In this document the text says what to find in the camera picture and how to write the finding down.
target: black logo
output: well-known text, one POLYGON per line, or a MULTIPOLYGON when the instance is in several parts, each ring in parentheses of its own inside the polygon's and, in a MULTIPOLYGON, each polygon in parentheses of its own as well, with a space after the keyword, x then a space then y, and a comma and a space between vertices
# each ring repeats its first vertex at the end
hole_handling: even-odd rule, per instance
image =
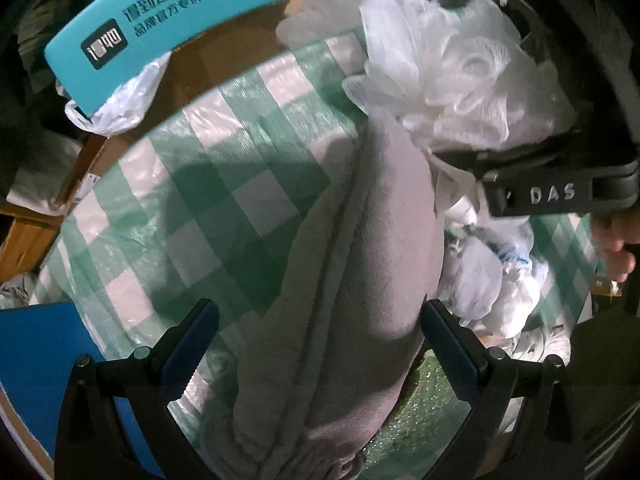
POLYGON ((127 47, 127 38, 111 18, 84 40, 80 47, 96 70, 100 70, 127 47))

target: human hand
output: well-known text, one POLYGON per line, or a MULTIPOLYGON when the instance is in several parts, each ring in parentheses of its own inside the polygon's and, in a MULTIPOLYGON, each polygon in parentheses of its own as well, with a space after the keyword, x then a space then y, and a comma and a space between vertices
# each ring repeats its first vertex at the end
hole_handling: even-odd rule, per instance
POLYGON ((640 206, 613 216, 592 214, 591 235, 598 254, 607 265, 607 276, 624 282, 636 267, 636 258, 625 244, 640 243, 640 206))

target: teal box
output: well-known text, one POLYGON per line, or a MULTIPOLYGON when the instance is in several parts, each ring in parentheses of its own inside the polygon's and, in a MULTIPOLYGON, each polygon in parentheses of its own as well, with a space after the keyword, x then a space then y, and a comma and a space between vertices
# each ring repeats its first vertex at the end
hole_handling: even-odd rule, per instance
POLYGON ((47 45, 45 58, 90 116, 143 66, 208 28, 277 0, 95 0, 47 45))

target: green glittery fabric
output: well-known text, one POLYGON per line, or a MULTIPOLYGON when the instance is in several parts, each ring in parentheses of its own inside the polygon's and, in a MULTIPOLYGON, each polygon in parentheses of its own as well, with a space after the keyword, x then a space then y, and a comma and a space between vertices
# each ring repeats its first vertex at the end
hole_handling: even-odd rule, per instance
POLYGON ((401 399, 364 449, 360 480, 421 478, 468 413, 457 400, 433 351, 407 377, 401 399))

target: green checkered tablecloth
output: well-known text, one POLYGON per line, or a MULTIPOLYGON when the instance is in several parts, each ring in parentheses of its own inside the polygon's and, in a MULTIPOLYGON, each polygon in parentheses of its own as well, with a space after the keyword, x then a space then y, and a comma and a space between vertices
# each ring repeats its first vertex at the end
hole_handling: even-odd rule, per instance
MULTIPOLYGON (((279 294, 300 223, 350 161, 366 118, 341 82, 365 60, 362 37, 349 33, 204 94, 107 172, 65 220, 42 268, 32 303, 70 298, 107 359, 154 345, 199 298, 216 301, 220 333, 170 406, 197 449, 203 424, 233 406, 238 355, 279 294)), ((584 221, 532 223, 552 269, 538 319, 572 326, 594 267, 584 221)), ((459 411, 440 417, 449 422, 438 425, 438 442, 457 430, 459 411)), ((417 474, 436 452, 422 455, 404 472, 417 474)), ((363 478, 412 478, 389 464, 363 478)))

